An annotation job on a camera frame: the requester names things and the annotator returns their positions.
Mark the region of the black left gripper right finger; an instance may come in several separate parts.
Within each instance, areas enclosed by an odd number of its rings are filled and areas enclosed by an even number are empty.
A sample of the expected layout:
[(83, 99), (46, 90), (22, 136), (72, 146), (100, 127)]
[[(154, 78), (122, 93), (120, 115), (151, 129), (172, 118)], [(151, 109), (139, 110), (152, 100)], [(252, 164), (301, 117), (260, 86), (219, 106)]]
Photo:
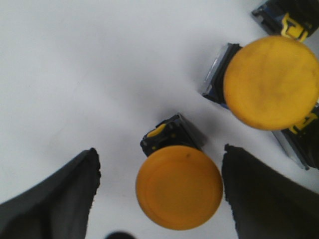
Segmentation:
[(319, 196), (240, 147), (225, 145), (222, 179), (240, 239), (317, 239)]

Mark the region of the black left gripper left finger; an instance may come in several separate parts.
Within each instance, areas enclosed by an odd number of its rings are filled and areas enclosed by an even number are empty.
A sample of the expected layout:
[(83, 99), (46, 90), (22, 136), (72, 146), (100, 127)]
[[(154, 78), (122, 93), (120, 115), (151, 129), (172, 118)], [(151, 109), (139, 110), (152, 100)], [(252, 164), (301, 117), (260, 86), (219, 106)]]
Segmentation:
[(83, 239), (100, 185), (100, 161), (84, 150), (47, 179), (0, 205), (2, 239)]

